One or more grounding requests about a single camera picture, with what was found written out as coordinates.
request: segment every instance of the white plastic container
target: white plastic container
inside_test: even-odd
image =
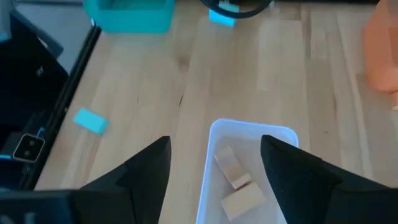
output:
[[[197,224],[283,224],[285,218],[268,182],[260,155],[261,136],[269,134],[293,146],[298,146],[296,133],[290,128],[268,124],[219,119],[210,128],[205,172],[201,186]],[[233,192],[214,158],[217,150],[231,146],[240,165],[250,173],[266,197],[265,203],[230,222],[221,200]]]

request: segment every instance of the black cable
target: black cable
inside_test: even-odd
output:
[[[230,18],[234,18],[234,19],[245,19],[245,18],[255,16],[255,15],[259,14],[260,12],[262,12],[265,8],[267,8],[269,6],[269,4],[272,2],[272,0],[261,0],[260,5],[256,9],[253,9],[249,12],[230,12],[230,11],[220,8],[218,6],[218,4],[209,2],[211,0],[200,0],[200,1],[205,6],[207,6],[209,9],[217,12],[218,14],[221,14],[223,16],[227,16]]]

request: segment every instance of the teal container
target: teal container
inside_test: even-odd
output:
[[[83,7],[105,32],[166,33],[174,0],[85,0]]]

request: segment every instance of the small wooden block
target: small wooden block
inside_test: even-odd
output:
[[[248,174],[241,165],[239,165],[231,147],[228,146],[217,152],[215,158],[225,177],[234,189],[242,187],[245,183],[251,180],[250,174]]]
[[[398,110],[398,92],[391,94],[392,98],[392,109]]]
[[[259,186],[253,182],[224,198],[221,204],[226,216],[232,221],[249,209],[262,204],[265,199]]]

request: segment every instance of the wooden table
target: wooden table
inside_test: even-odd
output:
[[[365,77],[373,10],[280,3],[232,29],[184,1],[166,35],[101,34],[36,189],[80,187],[169,135],[160,223],[194,223],[218,118],[291,127],[302,149],[398,186],[398,114]],[[81,107],[110,120],[102,136],[73,123]]]

